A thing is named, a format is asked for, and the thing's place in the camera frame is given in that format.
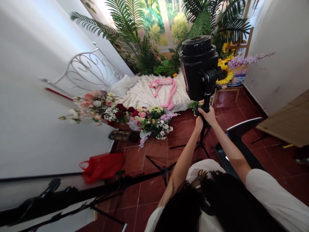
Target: red rose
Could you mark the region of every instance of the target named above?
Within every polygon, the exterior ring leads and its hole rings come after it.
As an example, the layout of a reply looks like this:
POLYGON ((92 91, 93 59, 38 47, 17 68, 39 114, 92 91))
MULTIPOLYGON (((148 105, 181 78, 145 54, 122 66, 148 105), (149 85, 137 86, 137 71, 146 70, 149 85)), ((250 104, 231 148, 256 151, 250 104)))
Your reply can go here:
POLYGON ((128 111, 129 111, 130 113, 133 113, 133 112, 135 111, 135 109, 134 109, 134 107, 129 107, 129 108, 128 108, 128 111))
POLYGON ((118 112, 115 113, 115 116, 116 116, 116 118, 120 118, 122 116, 122 114, 123 113, 121 111, 118 111, 118 112))
POLYGON ((121 108, 123 107, 123 104, 117 104, 116 107, 117 107, 118 109, 121 109, 121 108))

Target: pink panther plush toy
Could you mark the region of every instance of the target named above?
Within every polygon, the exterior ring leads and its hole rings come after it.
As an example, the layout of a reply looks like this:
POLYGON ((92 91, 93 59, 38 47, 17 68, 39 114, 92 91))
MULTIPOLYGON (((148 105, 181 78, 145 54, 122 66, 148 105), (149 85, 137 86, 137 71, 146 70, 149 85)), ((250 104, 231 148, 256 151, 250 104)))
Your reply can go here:
POLYGON ((177 89, 177 84, 175 82, 174 79, 172 78, 168 78, 168 79, 156 79, 155 81, 151 81, 149 82, 150 88, 154 88, 157 89, 157 91, 154 93, 154 97, 156 97, 158 95, 158 92, 161 88, 162 85, 166 85, 166 84, 171 84, 172 88, 170 90, 169 96, 168 96, 168 100, 165 104, 162 104, 161 107, 163 108, 167 108, 168 111, 170 111, 172 108, 174 108, 174 103, 172 101, 172 96, 175 93, 176 89, 177 89))

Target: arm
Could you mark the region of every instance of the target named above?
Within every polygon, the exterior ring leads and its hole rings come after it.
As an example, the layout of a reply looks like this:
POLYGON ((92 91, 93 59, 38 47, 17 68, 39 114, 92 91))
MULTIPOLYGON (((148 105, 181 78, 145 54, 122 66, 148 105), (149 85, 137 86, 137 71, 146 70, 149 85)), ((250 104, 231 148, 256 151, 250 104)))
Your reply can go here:
POLYGON ((201 108, 199 108, 199 112, 204 116, 206 121, 213 128, 219 140, 219 143, 221 144, 231 165, 235 169, 236 173, 239 175, 241 181, 244 183, 244 185, 246 185, 246 177, 248 172, 251 170, 251 167, 249 166, 247 160, 219 126, 215 117, 214 109, 210 107, 210 112, 205 113, 201 108))
POLYGON ((178 190, 182 183, 185 182, 188 170, 191 164, 194 148, 197 139, 203 128, 203 121, 201 117, 196 119, 195 129, 189 139, 189 142, 182 151, 180 157, 177 160, 172 176, 168 182, 166 190, 158 204, 158 207, 164 206, 173 194, 178 190))

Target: white wall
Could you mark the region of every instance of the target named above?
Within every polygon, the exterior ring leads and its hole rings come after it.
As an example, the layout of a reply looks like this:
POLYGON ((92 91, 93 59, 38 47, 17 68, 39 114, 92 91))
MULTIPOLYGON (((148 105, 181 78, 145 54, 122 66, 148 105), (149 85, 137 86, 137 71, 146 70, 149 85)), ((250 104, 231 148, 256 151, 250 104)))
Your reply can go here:
POLYGON ((309 1, 267 0, 249 55, 276 52, 250 65, 244 84, 269 115, 309 88, 309 1))
MULTIPOLYGON (((55 0, 2 0, 0 28, 0 178, 80 172, 80 162, 109 152, 113 141, 108 134, 114 128, 59 121, 57 117, 75 105, 46 91, 36 78, 58 78, 74 55, 94 49, 68 14, 55 0)), ((7 196, 6 206, 13 207, 23 200, 14 194, 23 196, 23 189, 15 187, 11 197, 4 192, 8 189, 0 188, 0 198, 7 196)), ((33 185, 24 197, 37 196, 38 191, 33 185)), ((53 229, 73 232, 91 220, 93 212, 88 210, 53 223, 53 229)), ((0 230, 18 231, 22 226, 0 230)))
MULTIPOLYGON (((56 0, 61 7, 68 13, 77 12, 79 14, 85 15, 89 18, 92 18, 87 9, 84 7, 81 1, 77 0, 56 0)), ((103 39, 102 35, 98 36, 97 34, 93 34, 92 32, 86 30, 81 25, 79 25, 80 29, 85 33, 85 35, 93 42, 95 42, 99 48, 104 52, 104 54, 108 57, 109 61, 115 66, 115 68, 119 71, 122 76, 127 74, 128 76, 134 76, 133 72, 129 69, 120 55, 117 53, 115 48, 111 45, 111 43, 107 39, 103 39)))

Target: lavender flower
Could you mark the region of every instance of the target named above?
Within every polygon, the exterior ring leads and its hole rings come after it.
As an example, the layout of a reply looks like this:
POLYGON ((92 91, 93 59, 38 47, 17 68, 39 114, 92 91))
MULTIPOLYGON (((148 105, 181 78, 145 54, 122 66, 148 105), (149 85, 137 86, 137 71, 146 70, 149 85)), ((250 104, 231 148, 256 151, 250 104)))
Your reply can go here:
POLYGON ((237 57, 235 57, 235 58, 233 58, 232 60, 229 61, 229 69, 231 70, 231 69, 239 68, 241 66, 246 66, 246 65, 251 64, 251 63, 256 63, 256 62, 259 62, 264 57, 271 56, 271 55, 274 55, 274 54, 275 53, 269 53, 267 55, 261 54, 260 56, 258 56, 258 55, 248 56, 246 58, 244 58, 242 56, 237 56, 237 57))
POLYGON ((178 113, 168 113, 168 114, 163 114, 161 117, 160 117, 160 120, 163 120, 163 121, 168 121, 170 120, 172 117, 176 117, 177 115, 180 115, 178 113))
POLYGON ((144 147, 144 144, 150 135, 151 135, 151 132, 147 132, 145 136, 141 139, 141 144, 139 145, 138 151, 144 147))

